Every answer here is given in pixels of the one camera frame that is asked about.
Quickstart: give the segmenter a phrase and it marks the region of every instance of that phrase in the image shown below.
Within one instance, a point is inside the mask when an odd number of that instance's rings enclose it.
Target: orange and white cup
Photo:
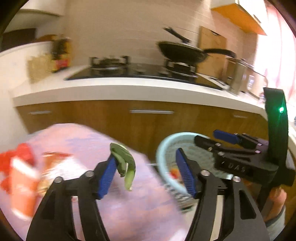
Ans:
[[[30,221],[34,216],[40,174],[34,167],[14,157],[10,175],[12,212],[20,219]]]

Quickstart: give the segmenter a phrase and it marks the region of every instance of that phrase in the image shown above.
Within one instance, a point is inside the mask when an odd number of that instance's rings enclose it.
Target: black glass cooktop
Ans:
[[[100,68],[94,69],[89,67],[68,77],[65,80],[107,78],[107,77],[129,77],[129,78],[170,80],[170,81],[190,83],[193,85],[200,85],[200,86],[222,90],[222,88],[220,88],[219,86],[213,87],[207,84],[199,84],[195,82],[195,79],[196,79],[195,77],[180,75],[180,74],[174,73],[174,71],[168,71],[163,66],[153,65],[153,64],[128,64],[120,68],[109,68],[109,69],[100,69]]]

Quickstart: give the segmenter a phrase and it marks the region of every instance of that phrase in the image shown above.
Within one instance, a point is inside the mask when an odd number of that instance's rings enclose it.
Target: pink curtain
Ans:
[[[275,7],[267,5],[267,36],[258,35],[254,68],[265,74],[268,86],[283,89],[286,100],[296,105],[296,39]]]

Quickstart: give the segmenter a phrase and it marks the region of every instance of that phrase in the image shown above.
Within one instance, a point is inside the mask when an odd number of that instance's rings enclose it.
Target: black robotic device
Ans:
[[[209,241],[214,225],[217,195],[224,195],[219,238],[227,241],[268,241],[269,236],[260,211],[272,187],[292,185],[293,161],[287,158],[288,120],[284,93],[265,88],[269,142],[246,134],[232,135],[215,131],[216,138],[239,144],[243,149],[225,148],[216,141],[196,136],[195,144],[213,152],[215,167],[234,174],[232,180],[215,177],[176,151],[182,179],[193,198],[200,199],[185,241]],[[79,241],[73,224],[71,197],[78,196],[81,225],[86,241],[108,241],[96,199],[107,194],[117,168],[113,155],[87,171],[80,178],[57,177],[50,186],[28,231],[27,241]],[[262,185],[259,208],[241,179]]]

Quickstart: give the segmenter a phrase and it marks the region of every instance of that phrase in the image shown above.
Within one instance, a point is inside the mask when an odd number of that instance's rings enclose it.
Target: pink tablecloth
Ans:
[[[107,160],[108,136],[76,124],[57,124],[41,131],[28,143],[42,170],[42,153],[58,151],[74,154],[87,169]],[[183,241],[188,226],[177,209],[175,200],[165,191],[155,171],[147,165],[145,155],[130,150],[136,161],[133,191],[124,189],[123,178],[116,173],[109,193],[98,201],[105,228],[112,241]],[[0,208],[7,220],[25,240],[30,222],[18,219],[10,209],[9,196],[0,189]],[[79,220],[77,205],[73,210],[75,222]],[[78,238],[83,238],[80,228]]]

